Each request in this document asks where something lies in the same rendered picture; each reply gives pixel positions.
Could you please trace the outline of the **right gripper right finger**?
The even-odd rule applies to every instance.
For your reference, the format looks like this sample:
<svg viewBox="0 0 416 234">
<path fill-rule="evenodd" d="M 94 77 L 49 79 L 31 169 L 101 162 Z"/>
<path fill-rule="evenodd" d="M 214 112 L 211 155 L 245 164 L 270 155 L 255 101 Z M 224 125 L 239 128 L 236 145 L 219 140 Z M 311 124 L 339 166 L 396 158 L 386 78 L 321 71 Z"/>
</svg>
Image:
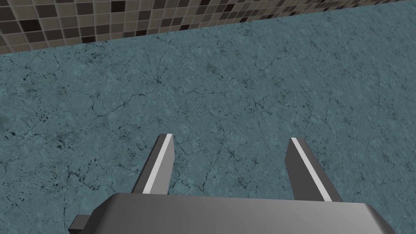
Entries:
<svg viewBox="0 0 416 234">
<path fill-rule="evenodd" d="M 295 200 L 343 202 L 304 138 L 290 138 L 285 166 Z"/>
</svg>

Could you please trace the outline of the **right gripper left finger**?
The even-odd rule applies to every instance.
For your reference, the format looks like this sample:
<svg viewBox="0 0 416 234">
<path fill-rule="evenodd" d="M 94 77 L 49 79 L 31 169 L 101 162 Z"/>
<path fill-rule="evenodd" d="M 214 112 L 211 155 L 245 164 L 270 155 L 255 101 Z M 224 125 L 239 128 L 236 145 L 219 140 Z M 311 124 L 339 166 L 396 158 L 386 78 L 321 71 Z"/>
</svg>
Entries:
<svg viewBox="0 0 416 234">
<path fill-rule="evenodd" d="M 132 193 L 166 195 L 174 159 L 173 135 L 160 134 L 133 186 Z"/>
</svg>

